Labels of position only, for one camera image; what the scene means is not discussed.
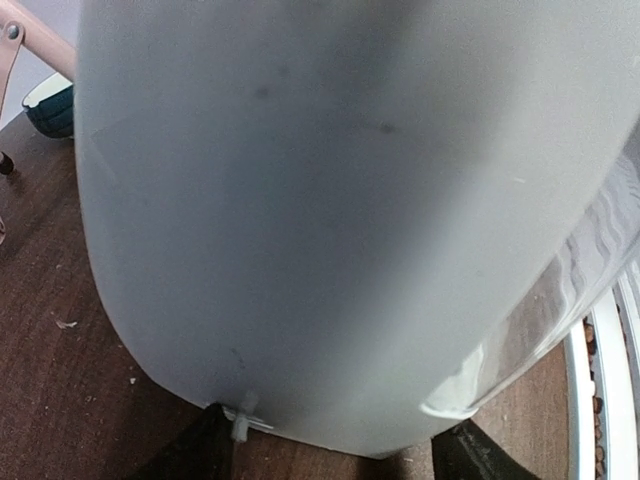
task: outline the dark stain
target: dark stain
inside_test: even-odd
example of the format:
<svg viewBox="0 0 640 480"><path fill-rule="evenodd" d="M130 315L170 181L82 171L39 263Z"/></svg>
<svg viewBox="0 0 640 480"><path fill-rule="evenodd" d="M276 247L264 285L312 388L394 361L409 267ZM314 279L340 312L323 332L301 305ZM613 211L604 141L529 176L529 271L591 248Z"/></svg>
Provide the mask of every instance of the dark stain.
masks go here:
<svg viewBox="0 0 640 480"><path fill-rule="evenodd" d="M278 75L280 78L287 78L291 74L291 69L287 65L278 66Z"/></svg>
<svg viewBox="0 0 640 480"><path fill-rule="evenodd" d="M396 127L390 123L383 122L378 127L378 130L380 130L380 133L384 133L385 135L390 135L392 133L395 133Z"/></svg>
<svg viewBox="0 0 640 480"><path fill-rule="evenodd" d="M253 92L253 96L259 100L265 100L269 98L269 95L271 95L271 91L269 90L269 87L267 87L266 85L263 85L262 87L257 88L256 91Z"/></svg>
<svg viewBox="0 0 640 480"><path fill-rule="evenodd" d="M240 352L238 350L236 350L235 348L231 349L231 353L233 354L234 357L236 357L236 360L238 361L238 366L240 367L240 370L246 370L247 366L244 363L244 359L242 358L242 355L240 355Z"/></svg>

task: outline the metal bolt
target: metal bolt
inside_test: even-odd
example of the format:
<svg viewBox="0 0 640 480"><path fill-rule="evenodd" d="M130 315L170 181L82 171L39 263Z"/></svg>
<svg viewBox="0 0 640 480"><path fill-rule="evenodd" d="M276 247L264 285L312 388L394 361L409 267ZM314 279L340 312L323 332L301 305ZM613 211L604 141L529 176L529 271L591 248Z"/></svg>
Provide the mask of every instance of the metal bolt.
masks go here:
<svg viewBox="0 0 640 480"><path fill-rule="evenodd" d="M15 40L18 38L18 34L20 33L20 28L17 25L9 25L7 28L7 37L9 40Z"/></svg>

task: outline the scuff mark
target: scuff mark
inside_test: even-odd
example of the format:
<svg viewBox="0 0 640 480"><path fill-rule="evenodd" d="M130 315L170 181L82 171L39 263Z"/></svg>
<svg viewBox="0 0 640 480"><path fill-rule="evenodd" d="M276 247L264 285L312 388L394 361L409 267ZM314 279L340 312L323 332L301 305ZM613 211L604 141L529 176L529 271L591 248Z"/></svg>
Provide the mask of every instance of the scuff mark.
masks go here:
<svg viewBox="0 0 640 480"><path fill-rule="evenodd" d="M56 320L56 325L60 330L66 330L67 328L73 328L78 324L78 322L65 323L60 320Z"/></svg>

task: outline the white wall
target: white wall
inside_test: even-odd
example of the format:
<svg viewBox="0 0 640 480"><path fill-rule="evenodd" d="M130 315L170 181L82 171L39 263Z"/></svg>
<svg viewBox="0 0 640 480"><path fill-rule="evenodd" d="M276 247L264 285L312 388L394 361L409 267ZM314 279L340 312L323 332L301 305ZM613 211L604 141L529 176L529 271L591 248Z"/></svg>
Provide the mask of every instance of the white wall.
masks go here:
<svg viewBox="0 0 640 480"><path fill-rule="evenodd" d="M21 0L20 3L69 43L76 44L81 0ZM52 73L53 70L31 52L24 47L20 49L9 79L0 128L22 112L24 96Z"/></svg>

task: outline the dark wood surface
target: dark wood surface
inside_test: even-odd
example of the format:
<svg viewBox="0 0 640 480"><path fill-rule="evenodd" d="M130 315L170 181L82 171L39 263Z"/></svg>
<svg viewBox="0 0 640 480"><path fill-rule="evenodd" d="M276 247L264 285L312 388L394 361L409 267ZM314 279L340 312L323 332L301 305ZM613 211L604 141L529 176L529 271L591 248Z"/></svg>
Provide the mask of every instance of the dark wood surface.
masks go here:
<svg viewBox="0 0 640 480"><path fill-rule="evenodd" d="M144 375L102 310L73 143L40 136L20 116L0 133L0 148L18 170L0 178L0 480L121 478L199 410ZM543 478L566 477L565 387L557 349L479 416ZM430 472L428 443L374 462L251 432L237 448L234 478L401 480Z"/></svg>

